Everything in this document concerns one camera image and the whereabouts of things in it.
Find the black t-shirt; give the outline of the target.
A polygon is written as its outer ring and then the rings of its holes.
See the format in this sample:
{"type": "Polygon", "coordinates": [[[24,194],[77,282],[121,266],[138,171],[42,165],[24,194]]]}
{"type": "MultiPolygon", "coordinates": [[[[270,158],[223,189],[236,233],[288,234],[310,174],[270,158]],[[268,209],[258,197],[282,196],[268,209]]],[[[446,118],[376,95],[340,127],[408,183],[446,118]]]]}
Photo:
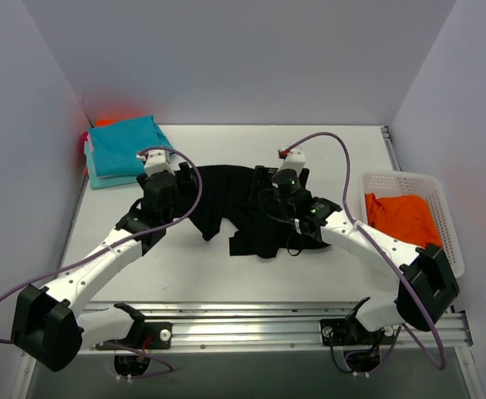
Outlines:
{"type": "Polygon", "coordinates": [[[280,212],[264,212],[258,207],[254,183],[256,168],[241,165],[206,165],[198,168],[203,193],[190,221],[210,241],[228,220],[236,232],[229,238],[232,256],[257,255],[273,259],[279,249],[324,249],[327,245],[299,235],[285,222],[280,212]]]}

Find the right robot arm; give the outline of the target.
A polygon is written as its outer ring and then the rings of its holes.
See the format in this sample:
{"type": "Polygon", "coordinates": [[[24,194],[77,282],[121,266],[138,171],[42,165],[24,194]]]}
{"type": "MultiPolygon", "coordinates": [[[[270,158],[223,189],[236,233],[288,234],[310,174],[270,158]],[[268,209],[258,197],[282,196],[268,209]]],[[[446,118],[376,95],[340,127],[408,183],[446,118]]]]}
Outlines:
{"type": "Polygon", "coordinates": [[[395,280],[393,292],[365,297],[345,316],[340,328],[344,342],[363,343],[403,323],[428,332],[459,295],[442,247],[408,244],[354,219],[345,207],[312,195],[301,172],[259,165],[251,188],[265,215],[288,228],[290,240],[303,248],[343,249],[395,280]]]}

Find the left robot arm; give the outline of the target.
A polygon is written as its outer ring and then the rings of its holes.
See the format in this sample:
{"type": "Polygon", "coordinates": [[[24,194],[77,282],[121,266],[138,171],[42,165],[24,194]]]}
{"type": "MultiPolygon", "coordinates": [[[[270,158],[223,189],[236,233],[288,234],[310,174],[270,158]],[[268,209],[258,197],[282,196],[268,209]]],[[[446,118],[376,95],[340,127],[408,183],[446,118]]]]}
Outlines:
{"type": "Polygon", "coordinates": [[[146,255],[183,209],[194,211],[201,178],[186,162],[176,171],[139,175],[143,190],[102,243],[80,262],[37,288],[17,295],[11,340],[52,372],[65,368],[86,347],[117,342],[140,347],[148,336],[145,316],[125,303],[85,312],[85,306],[121,270],[146,255]]]}

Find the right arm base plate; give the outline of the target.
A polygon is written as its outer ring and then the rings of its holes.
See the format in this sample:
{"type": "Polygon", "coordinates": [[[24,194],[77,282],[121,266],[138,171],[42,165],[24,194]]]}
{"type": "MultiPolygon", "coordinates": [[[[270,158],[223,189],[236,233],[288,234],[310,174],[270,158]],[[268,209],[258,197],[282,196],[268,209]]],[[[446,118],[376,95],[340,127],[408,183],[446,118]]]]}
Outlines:
{"type": "Polygon", "coordinates": [[[322,343],[328,347],[390,345],[395,338],[392,328],[368,332],[357,321],[328,318],[319,321],[322,343]]]}

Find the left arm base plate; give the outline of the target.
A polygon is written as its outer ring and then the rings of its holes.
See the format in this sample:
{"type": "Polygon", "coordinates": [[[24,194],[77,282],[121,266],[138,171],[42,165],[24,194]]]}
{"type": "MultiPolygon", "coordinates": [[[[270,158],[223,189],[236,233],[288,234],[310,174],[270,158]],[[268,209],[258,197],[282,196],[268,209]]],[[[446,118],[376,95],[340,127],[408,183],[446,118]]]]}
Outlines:
{"type": "Polygon", "coordinates": [[[172,332],[173,324],[169,322],[135,323],[126,337],[97,344],[96,347],[109,348],[110,343],[117,343],[140,350],[165,350],[171,347],[172,332]]]}

